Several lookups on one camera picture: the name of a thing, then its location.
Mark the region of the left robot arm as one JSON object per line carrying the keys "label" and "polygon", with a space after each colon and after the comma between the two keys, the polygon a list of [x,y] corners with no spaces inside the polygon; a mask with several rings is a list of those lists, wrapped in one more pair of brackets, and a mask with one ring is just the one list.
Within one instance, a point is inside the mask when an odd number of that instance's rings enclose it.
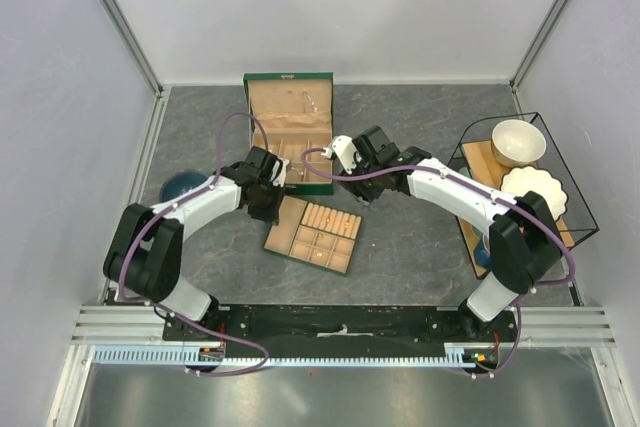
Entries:
{"label": "left robot arm", "polygon": [[103,274],[144,299],[185,317],[185,329],[208,340],[219,329],[219,301],[181,274],[183,243],[217,218],[246,210],[276,225],[290,161],[260,147],[224,166],[195,188],[151,207],[125,208],[103,263]]}

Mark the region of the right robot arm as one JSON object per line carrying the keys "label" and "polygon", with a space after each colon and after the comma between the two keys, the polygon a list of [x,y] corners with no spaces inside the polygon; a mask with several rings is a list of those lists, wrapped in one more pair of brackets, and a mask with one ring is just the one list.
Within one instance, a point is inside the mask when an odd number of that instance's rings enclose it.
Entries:
{"label": "right robot arm", "polygon": [[378,126],[354,138],[334,137],[325,155],[340,162],[340,183],[360,201],[369,204],[385,190],[401,192],[447,210],[488,238],[490,272],[457,318],[469,340],[489,334],[494,318],[568,253],[540,194],[508,194],[450,169],[423,149],[400,150]]}

